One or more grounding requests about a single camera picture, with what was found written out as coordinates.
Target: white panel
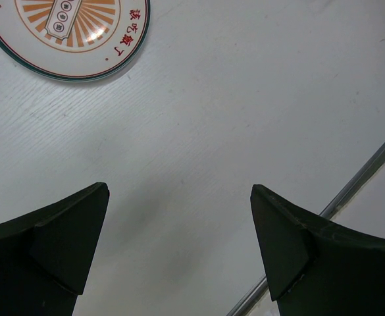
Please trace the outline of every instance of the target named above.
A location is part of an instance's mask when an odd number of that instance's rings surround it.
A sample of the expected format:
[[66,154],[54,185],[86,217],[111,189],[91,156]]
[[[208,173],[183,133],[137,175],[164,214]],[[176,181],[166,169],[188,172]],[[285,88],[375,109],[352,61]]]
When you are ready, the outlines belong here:
[[336,215],[334,222],[385,238],[385,164]]
[[385,1],[152,5],[109,80],[0,50],[0,223],[111,189],[75,315],[226,315],[263,274],[252,184],[319,212],[385,141]]

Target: dark green rim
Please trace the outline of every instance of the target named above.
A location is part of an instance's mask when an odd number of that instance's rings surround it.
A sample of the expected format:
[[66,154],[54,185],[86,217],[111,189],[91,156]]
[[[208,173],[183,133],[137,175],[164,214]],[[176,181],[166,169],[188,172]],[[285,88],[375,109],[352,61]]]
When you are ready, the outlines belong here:
[[112,74],[114,74],[115,72],[119,71],[120,69],[124,68],[134,57],[135,55],[138,53],[138,51],[141,49],[143,43],[144,43],[144,40],[147,36],[147,33],[148,33],[148,28],[149,28],[149,23],[150,23],[150,16],[151,16],[151,6],[150,6],[150,0],[145,0],[145,3],[147,5],[147,18],[146,18],[146,21],[145,21],[145,28],[144,28],[144,32],[143,32],[143,36],[142,38],[140,39],[140,42],[139,44],[137,45],[137,47],[135,48],[135,50],[133,50],[133,52],[131,53],[130,56],[128,56],[124,61],[122,61],[121,63],[117,64],[116,66],[114,66],[113,68],[105,71],[105,72],[102,72],[100,74],[97,74],[97,75],[92,75],[92,76],[80,76],[80,77],[74,77],[74,76],[62,76],[62,75],[59,75],[59,74],[55,74],[55,73],[52,73],[52,72],[48,72],[44,69],[40,69],[38,67],[36,67],[35,65],[29,63],[27,60],[23,59],[21,56],[19,56],[16,52],[14,52],[0,37],[0,48],[6,52],[12,59],[14,59],[16,62],[18,62],[19,64],[21,64],[22,66],[30,69],[31,71],[34,71],[38,74],[41,74],[43,76],[46,76],[48,78],[52,78],[52,79],[56,79],[56,80],[61,80],[61,81],[67,81],[67,82],[86,82],[86,81],[92,81],[92,80],[97,80],[97,79],[102,79],[104,77],[108,77]]

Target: plate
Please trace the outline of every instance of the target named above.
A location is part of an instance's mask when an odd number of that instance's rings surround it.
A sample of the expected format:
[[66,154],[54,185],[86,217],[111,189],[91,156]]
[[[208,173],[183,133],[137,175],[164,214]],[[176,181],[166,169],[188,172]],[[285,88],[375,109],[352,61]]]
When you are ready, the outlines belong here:
[[106,77],[138,52],[149,0],[0,0],[0,47],[44,76]]

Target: metal rail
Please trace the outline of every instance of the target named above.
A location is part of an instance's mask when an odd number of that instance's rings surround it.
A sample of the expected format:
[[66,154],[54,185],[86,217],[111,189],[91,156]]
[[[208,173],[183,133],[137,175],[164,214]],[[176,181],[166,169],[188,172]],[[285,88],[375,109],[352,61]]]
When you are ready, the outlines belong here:
[[[363,165],[362,169],[344,186],[320,213],[321,217],[331,219],[364,185],[364,183],[385,163],[385,143]],[[267,278],[264,276],[258,283],[233,307],[227,316],[246,316],[255,304],[269,289]]]

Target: black object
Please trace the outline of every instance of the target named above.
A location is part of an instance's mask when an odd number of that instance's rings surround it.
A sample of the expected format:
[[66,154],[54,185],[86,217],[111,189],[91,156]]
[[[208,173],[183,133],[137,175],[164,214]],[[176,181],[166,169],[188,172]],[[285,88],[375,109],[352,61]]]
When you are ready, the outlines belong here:
[[333,223],[261,185],[253,187],[251,206],[281,316],[385,316],[385,239]]
[[0,224],[0,315],[72,315],[108,201],[107,185],[96,183]]

